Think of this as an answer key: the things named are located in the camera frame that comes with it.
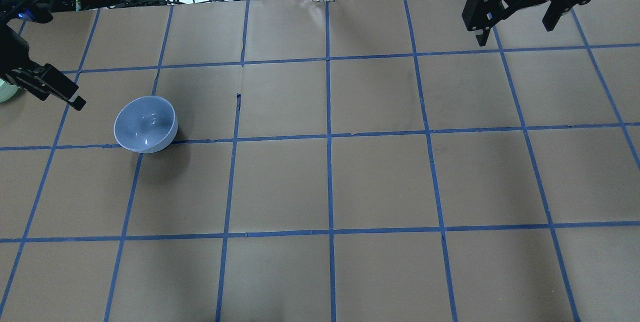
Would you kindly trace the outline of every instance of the bowl rim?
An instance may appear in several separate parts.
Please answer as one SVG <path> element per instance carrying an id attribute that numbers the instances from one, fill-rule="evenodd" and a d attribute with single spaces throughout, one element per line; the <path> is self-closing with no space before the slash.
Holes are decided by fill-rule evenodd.
<path id="1" fill-rule="evenodd" d="M 167 133 L 164 135 L 164 137 L 162 137 L 162 139 L 161 139 L 161 140 L 166 139 L 166 137 L 168 137 L 168 136 L 169 136 L 169 134 L 171 134 L 171 131 L 172 131 L 172 130 L 174 130 L 174 126 L 176 125 L 176 121 L 178 120 L 178 118 L 176 118 L 176 110 L 174 109 L 174 106 L 173 106 L 173 105 L 172 105 L 168 100 L 166 100 L 165 98 L 162 98 L 162 97 L 160 97 L 160 96 L 142 96 L 142 97 L 139 97 L 139 98 L 135 98 L 134 100 L 132 100 L 132 101 L 128 102 L 128 103 L 127 103 L 127 104 L 126 104 L 126 105 L 125 105 L 125 106 L 120 110 L 120 112 L 118 112 L 118 116 L 116 117 L 115 121 L 113 122 L 113 136 L 114 136 L 114 138 L 116 139 L 116 142 L 118 142 L 118 144 L 119 144 L 122 148 L 124 148 L 124 149 L 128 149 L 128 150 L 130 150 L 130 151 L 132 151 L 132 152 L 141 153 L 142 151 L 145 151 L 145 150 L 147 150 L 147 149 L 149 149 L 149 148 L 153 148 L 153 147 L 157 146 L 157 144 L 158 144 L 158 143 L 153 144 L 153 146 L 150 146 L 149 148 L 146 148 L 146 149 L 132 149 L 132 148 L 128 148 L 128 147 L 124 146 L 124 145 L 120 142 L 120 140 L 118 139 L 118 135 L 116 134 L 116 124 L 118 124 L 118 119 L 120 119 L 122 112 L 124 112 L 124 110 L 125 110 L 125 109 L 127 109 L 130 105 L 132 105 L 133 103 L 135 103 L 135 102 L 139 101 L 140 99 L 148 99 L 148 98 L 151 98 L 151 99 L 157 99 L 157 100 L 162 101 L 163 103 L 167 103 L 167 105 L 169 105 L 169 107 L 171 108 L 171 111 L 172 111 L 173 121 L 171 121 L 171 128 L 169 128 L 169 130 L 168 130 L 168 131 L 167 131 Z"/>

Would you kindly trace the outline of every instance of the light blue plastic bowl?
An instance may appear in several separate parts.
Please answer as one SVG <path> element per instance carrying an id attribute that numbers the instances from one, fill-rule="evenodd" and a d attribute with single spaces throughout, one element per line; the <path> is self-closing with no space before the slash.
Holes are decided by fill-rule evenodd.
<path id="1" fill-rule="evenodd" d="M 128 103 L 113 124 L 118 144 L 137 153 L 154 153 L 166 148 L 177 132 L 174 107 L 158 96 L 141 97 Z"/>

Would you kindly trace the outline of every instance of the blue bowl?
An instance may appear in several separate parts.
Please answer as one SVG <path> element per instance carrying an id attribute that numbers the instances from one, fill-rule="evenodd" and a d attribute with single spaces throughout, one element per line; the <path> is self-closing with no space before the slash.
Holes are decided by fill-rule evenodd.
<path id="1" fill-rule="evenodd" d="M 113 124 L 113 135 L 123 148 L 137 153 L 160 151 L 174 140 L 178 118 L 165 98 L 146 96 L 128 103 Z"/>

